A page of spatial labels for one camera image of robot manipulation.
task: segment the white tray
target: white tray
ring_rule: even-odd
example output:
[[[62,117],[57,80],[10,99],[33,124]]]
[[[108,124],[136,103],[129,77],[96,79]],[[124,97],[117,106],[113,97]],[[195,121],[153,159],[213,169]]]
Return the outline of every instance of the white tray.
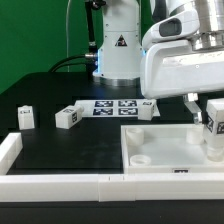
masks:
[[[129,145],[127,131],[140,128],[144,132],[144,143]],[[224,161],[207,159],[207,144],[189,144],[186,141],[188,129],[203,129],[196,125],[145,125],[122,126],[122,154],[125,174],[134,173],[210,173],[224,172]],[[145,155],[150,165],[132,166],[130,159]]]

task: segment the green screen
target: green screen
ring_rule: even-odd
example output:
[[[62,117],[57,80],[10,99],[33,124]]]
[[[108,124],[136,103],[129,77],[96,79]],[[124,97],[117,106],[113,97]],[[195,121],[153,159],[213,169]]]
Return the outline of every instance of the green screen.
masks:
[[[26,74],[46,72],[69,55],[88,52],[84,0],[73,0],[69,10],[69,35],[66,37],[68,0],[0,1],[0,93]],[[152,24],[149,0],[141,0],[142,35]],[[96,41],[102,44],[102,16],[93,13]],[[84,67],[75,67],[75,71]]]

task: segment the white cube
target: white cube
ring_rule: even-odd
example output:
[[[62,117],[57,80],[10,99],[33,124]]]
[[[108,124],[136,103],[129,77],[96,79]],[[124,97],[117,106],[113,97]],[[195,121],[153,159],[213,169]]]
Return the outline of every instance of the white cube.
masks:
[[[20,130],[35,128],[33,107],[31,106],[18,107],[18,120]]]
[[[155,111],[156,100],[145,100],[138,106],[138,119],[151,121]]]
[[[55,114],[56,127],[69,129],[82,120],[82,106],[68,106]]]
[[[204,138],[213,148],[224,146],[224,99],[208,100],[208,122],[204,128]]]

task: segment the warning label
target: warning label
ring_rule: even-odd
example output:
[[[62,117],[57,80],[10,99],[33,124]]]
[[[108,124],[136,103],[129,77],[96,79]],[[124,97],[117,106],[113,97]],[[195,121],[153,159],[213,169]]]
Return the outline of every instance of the warning label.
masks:
[[[115,46],[116,47],[127,47],[128,45],[127,45],[124,37],[121,35]]]

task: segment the black table surface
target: black table surface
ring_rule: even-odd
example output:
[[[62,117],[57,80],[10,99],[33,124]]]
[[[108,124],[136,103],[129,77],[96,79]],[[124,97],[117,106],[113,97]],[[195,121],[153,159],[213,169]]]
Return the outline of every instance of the black table surface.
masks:
[[[210,98],[200,95],[205,110]],[[192,123],[181,97],[158,100],[160,118],[83,118],[69,130],[55,113],[76,100],[141,99],[140,87],[93,83],[86,73],[28,74],[0,95],[0,142],[21,132],[23,150],[7,175],[123,173],[120,128],[135,124]],[[34,108],[35,129],[20,131],[17,108]],[[224,201],[0,203],[2,223],[224,223]]]

